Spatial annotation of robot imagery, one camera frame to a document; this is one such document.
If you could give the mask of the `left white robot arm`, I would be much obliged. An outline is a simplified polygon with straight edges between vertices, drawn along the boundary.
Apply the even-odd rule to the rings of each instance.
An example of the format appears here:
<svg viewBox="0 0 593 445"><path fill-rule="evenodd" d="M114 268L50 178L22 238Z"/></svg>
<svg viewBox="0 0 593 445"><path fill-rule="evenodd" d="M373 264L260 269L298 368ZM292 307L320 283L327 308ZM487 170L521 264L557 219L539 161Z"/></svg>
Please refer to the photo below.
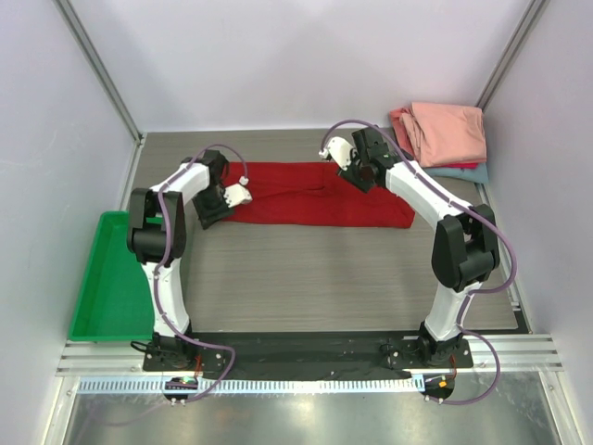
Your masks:
<svg viewBox="0 0 593 445"><path fill-rule="evenodd" d="M145 273L154 310L151 340L140 348L148 370L161 366L183 371L197 362L198 346L189 340L193 330L181 284L185 208L195 207L204 230L233 215L223 184L230 163L221 149L209 146L184 159L160 184L137 187L130 194L127 248Z"/></svg>

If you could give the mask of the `red t shirt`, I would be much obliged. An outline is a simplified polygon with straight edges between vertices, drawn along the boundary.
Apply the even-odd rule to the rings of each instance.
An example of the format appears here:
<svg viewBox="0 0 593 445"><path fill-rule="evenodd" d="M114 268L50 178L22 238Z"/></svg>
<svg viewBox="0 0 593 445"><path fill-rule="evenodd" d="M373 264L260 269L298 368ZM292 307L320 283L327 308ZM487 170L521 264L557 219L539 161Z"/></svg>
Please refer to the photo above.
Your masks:
<svg viewBox="0 0 593 445"><path fill-rule="evenodd" d="M367 193L322 162L249 162L252 201L233 209L228 222L409 229L414 210L376 187Z"/></svg>

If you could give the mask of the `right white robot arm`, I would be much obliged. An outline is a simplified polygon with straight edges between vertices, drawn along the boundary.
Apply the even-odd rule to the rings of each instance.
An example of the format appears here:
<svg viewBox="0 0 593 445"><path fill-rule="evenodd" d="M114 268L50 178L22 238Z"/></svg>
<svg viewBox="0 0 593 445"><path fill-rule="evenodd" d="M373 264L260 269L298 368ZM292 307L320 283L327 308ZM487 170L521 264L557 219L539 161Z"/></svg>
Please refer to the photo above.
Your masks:
<svg viewBox="0 0 593 445"><path fill-rule="evenodd" d="M402 198L434 230L431 267L438 285L419 328L416 355L425 366L448 362L461 347L473 292L499 266L493 210L458 200L425 175L411 154L390 147L373 128L354 132L350 141L330 138L320 156L333 160L338 176L360 191L381 187Z"/></svg>

